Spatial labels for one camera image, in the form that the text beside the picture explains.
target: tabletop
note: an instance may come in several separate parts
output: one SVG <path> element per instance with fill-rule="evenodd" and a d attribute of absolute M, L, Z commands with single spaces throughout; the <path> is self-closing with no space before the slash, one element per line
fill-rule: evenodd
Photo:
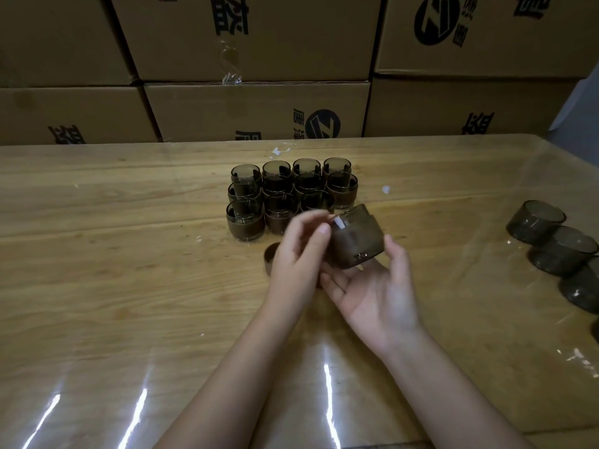
<path fill-rule="evenodd" d="M 599 169 L 528 135 L 1 147 L 0 447 L 151 447 L 268 285 L 262 253 L 279 237 L 231 236 L 231 168 L 333 156 L 407 248 L 424 324 L 485 396 L 539 447 L 596 447 L 594 317 L 505 224 L 541 199 L 599 238 Z M 252 447 L 425 440 L 317 291 Z"/>

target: cardboard box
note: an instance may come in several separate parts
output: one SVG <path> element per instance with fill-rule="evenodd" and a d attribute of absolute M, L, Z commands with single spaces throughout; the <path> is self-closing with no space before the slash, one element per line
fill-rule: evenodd
<path fill-rule="evenodd" d="M 575 85 L 563 80 L 375 78 L 365 136 L 543 135 Z"/>
<path fill-rule="evenodd" d="M 375 72 L 586 77 L 599 0 L 389 0 Z"/>
<path fill-rule="evenodd" d="M 369 82 L 150 85 L 164 141 L 360 137 Z"/>
<path fill-rule="evenodd" d="M 0 145 L 156 142 L 142 89 L 0 89 Z"/>
<path fill-rule="evenodd" d="M 139 77 L 366 80 L 381 0 L 113 0 Z"/>
<path fill-rule="evenodd" d="M 2 0 L 0 87 L 132 81 L 102 0 Z"/>

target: right hand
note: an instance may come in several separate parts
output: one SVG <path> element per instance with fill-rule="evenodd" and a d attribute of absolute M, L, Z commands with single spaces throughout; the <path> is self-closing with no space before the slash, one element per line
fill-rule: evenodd
<path fill-rule="evenodd" d="M 401 339 L 423 331 L 407 252 L 385 235 L 390 269 L 375 258 L 342 271 L 323 263 L 320 283 L 353 331 L 385 359 Z"/>

